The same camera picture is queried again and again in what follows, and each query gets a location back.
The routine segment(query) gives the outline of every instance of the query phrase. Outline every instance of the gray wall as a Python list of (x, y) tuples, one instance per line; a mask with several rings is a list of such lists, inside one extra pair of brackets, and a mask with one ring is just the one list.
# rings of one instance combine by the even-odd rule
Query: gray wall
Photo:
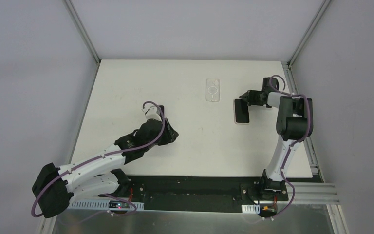
[(103, 59), (288, 61), (323, 0), (73, 0)]
[(353, 234), (374, 233), (374, 1), (335, 0), (293, 67)]
[(0, 0), (0, 233), (34, 233), (32, 184), (70, 154), (95, 69), (62, 1)]

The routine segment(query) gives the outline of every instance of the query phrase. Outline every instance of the white table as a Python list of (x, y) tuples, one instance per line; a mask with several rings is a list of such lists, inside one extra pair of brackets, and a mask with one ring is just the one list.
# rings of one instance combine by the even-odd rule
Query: white table
[[(141, 105), (164, 105), (180, 134), (125, 165), (128, 175), (261, 176), (277, 143), (277, 109), (250, 107), (250, 124), (234, 123), (233, 100), (260, 90), (263, 77), (284, 77), (278, 61), (102, 60), (72, 162), (99, 153), (144, 123)], [(220, 101), (205, 99), (206, 79), (220, 80)], [(289, 177), (312, 177), (303, 146)]]

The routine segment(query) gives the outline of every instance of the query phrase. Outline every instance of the robotic arm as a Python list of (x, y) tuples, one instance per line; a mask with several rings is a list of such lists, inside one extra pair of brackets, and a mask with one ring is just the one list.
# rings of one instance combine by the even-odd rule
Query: robotic arm
[[(125, 192), (128, 178), (119, 168), (141, 158), (154, 145), (166, 145), (178, 137), (168, 119), (164, 118), (164, 107), (150, 103), (153, 106), (143, 106), (147, 121), (139, 129), (120, 137), (91, 159), (58, 168), (53, 163), (45, 165), (32, 187), (37, 198), (32, 215), (49, 218), (60, 214), (76, 200)], [(35, 214), (37, 203), (42, 210), (40, 215)]]
[(313, 131), (312, 99), (278, 89), (276, 78), (264, 78), (260, 91), (249, 90), (240, 96), (249, 106), (275, 107), (279, 110), (276, 121), (278, 142), (270, 164), (255, 188), (249, 190), (249, 196), (254, 200), (273, 201), (275, 197), (279, 201), (288, 200), (285, 185), (287, 170), (295, 151)]

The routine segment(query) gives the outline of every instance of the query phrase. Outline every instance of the smartphone screen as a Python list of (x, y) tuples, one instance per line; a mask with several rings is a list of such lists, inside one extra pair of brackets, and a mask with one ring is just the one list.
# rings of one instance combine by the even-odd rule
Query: smartphone screen
[(234, 99), (234, 122), (237, 124), (249, 124), (249, 107), (247, 102)]

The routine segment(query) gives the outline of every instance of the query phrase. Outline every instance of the smartphone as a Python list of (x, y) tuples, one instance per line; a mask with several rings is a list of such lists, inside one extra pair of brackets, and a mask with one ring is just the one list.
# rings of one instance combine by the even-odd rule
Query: smartphone
[(249, 107), (247, 102), (241, 99), (234, 99), (234, 122), (237, 124), (249, 124)]

